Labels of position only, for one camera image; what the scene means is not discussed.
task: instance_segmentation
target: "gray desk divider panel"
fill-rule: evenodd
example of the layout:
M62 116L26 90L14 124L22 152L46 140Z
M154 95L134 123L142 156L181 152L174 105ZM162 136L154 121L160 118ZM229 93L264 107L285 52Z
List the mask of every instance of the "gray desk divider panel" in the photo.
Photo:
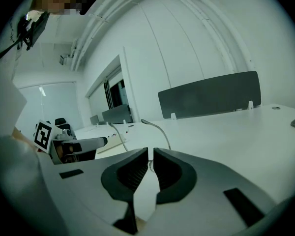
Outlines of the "gray desk divider panel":
M164 118L212 115L247 109L249 101L261 105L256 71L235 73L196 81L158 93Z
M98 125L100 124L99 119L98 119L98 115L92 116L90 118L90 122L92 123L92 125L96 125L98 123Z
M123 120L126 120L127 123L133 122L127 104L103 112L103 118L105 123L111 122L112 124L123 123Z

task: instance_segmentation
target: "desk divider bracket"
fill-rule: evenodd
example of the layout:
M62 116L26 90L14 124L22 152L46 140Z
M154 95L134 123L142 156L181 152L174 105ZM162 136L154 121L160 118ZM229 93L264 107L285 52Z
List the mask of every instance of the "desk divider bracket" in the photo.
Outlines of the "desk divider bracket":
M248 102L248 109L249 109L249 110L254 109L254 103L253 103L252 100L250 100L250 101Z
M176 114L175 113L172 113L171 118L172 118L172 120L177 120Z

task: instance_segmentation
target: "black rectangular slot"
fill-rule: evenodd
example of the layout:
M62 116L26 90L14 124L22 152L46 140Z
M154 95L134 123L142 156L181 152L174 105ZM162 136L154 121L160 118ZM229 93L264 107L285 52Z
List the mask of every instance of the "black rectangular slot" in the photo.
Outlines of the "black rectangular slot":
M83 171L81 170L73 170L73 171L67 171L67 172L63 172L63 173L59 173L60 177L62 179L68 178L68 177L73 177L79 174L82 174Z
M264 214L239 189L227 190L224 194L248 227L264 217Z

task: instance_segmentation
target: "white cable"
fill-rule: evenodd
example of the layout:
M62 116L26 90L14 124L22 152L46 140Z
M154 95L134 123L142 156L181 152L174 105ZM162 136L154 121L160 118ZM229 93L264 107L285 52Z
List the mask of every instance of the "white cable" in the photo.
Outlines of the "white cable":
M167 144L168 144L168 148L169 148L169 149L172 149L172 148L171 148L171 145L169 144L168 138L167 138L167 136L166 136L164 130L161 129L161 127L159 127L159 126L157 126L157 125L155 125L155 124L153 124L153 123L151 123L151 122L148 122L147 120L144 120L144 119L141 119L141 122L144 123L144 124L152 125L152 126L158 128L160 131L162 131L163 135L164 135L165 138L166 138L166 141L167 141Z
M118 135L119 135L119 138L120 138L120 140L121 140L121 142L122 142L122 145L123 145L124 149L128 152L128 149L127 149L126 145L123 143L122 137L121 137L121 135L119 134L118 129L116 129L116 127L115 127L111 122L109 123L109 125L110 125L111 127L113 127L113 128L117 131L117 133L118 133Z

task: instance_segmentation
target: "white desk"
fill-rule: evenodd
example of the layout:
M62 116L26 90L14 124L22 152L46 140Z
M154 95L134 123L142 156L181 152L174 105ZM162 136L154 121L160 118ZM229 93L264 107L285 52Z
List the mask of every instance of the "white desk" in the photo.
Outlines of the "white desk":
M267 192L277 203L295 193L295 109L268 105L226 114L153 121L168 136L172 150L223 163ZM163 134L150 125L116 125L128 150L168 148ZM75 131L78 139L112 135L107 125ZM96 159L125 152L122 145Z

